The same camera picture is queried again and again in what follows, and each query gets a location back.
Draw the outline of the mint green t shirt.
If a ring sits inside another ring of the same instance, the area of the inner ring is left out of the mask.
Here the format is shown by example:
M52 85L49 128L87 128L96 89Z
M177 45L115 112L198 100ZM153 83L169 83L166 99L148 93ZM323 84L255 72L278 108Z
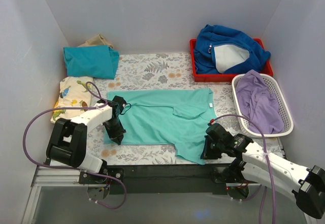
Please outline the mint green t shirt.
M177 157L204 165L201 154L208 123L216 118L213 91L133 90L111 91L126 100L126 112L119 116L126 130L123 145L174 145Z

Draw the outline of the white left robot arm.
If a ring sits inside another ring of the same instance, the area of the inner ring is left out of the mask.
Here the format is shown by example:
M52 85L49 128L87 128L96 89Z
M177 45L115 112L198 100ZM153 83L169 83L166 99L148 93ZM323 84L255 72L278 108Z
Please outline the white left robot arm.
M87 135L99 125L103 125L109 139L120 145L126 130L120 122L127 102L124 98L115 96L105 105L104 100L99 100L94 110L87 110L71 119L60 118L54 128L46 150L46 157L90 172L91 178L96 183L107 180L107 163L104 160L87 152Z

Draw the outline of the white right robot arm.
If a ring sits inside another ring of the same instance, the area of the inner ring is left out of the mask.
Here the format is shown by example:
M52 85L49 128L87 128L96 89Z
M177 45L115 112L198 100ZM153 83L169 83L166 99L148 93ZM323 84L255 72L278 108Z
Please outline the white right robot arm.
M230 164L122 166L115 173L130 193L215 192L218 185L249 181L261 184L293 200L305 214L324 215L324 170L294 164L266 153L251 138L232 136L220 124L206 130L204 159L223 153L235 159Z

